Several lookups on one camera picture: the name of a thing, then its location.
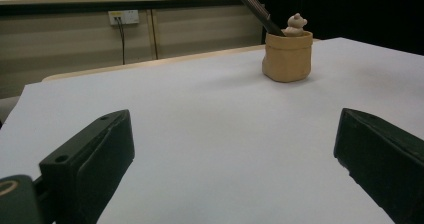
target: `black cable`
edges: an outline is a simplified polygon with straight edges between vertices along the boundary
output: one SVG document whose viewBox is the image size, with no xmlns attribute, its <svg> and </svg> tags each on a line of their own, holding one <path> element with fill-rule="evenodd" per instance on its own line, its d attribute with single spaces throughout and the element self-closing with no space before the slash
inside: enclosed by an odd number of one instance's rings
<svg viewBox="0 0 424 224">
<path fill-rule="evenodd" d="M 116 22 L 118 23 L 119 32 L 121 33 L 122 41 L 122 65 L 125 65 L 125 33 L 124 27 L 122 25 L 122 20 L 120 17 L 115 17 Z"/>
</svg>

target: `white toy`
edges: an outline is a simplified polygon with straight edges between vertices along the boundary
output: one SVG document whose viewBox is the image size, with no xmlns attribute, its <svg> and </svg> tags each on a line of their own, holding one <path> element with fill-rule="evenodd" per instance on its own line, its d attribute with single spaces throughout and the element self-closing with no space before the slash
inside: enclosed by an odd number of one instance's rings
<svg viewBox="0 0 424 224">
<path fill-rule="evenodd" d="M 308 21 L 306 19 L 303 19 L 299 13 L 296 13 L 294 16 L 291 16 L 287 21 L 287 24 L 289 26 L 283 30 L 283 33 L 286 37 L 303 36 L 303 26 L 307 23 Z"/>
</svg>

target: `figurine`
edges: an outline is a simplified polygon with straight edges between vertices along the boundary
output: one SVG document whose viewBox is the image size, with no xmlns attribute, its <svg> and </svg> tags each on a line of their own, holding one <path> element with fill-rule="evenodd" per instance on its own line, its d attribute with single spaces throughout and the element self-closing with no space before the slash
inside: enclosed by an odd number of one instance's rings
<svg viewBox="0 0 424 224">
<path fill-rule="evenodd" d="M 286 37 L 303 36 L 303 26 L 307 23 L 308 21 L 306 19 L 303 19 L 299 13 L 296 13 L 294 16 L 291 16 L 287 21 L 287 24 L 289 26 L 283 30 L 283 33 Z"/>
</svg>

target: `gripper screw hole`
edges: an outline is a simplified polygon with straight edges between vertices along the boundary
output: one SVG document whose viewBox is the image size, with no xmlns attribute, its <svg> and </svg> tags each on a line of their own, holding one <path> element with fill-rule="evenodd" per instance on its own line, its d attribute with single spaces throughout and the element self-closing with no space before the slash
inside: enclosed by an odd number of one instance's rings
<svg viewBox="0 0 424 224">
<path fill-rule="evenodd" d="M 61 162 L 64 162 L 66 160 L 68 160 L 68 156 L 63 155 L 63 156 L 60 156 L 60 157 L 56 158 L 55 162 L 61 163 Z"/>
</svg>

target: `tan basket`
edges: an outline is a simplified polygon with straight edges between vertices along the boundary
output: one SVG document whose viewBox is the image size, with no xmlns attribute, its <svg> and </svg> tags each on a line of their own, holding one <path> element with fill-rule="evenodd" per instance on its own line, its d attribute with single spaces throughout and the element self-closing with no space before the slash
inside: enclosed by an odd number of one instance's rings
<svg viewBox="0 0 424 224">
<path fill-rule="evenodd" d="M 262 72 L 277 82 L 305 79 L 311 72 L 312 33 L 301 37 L 280 37 L 266 34 Z"/>
</svg>

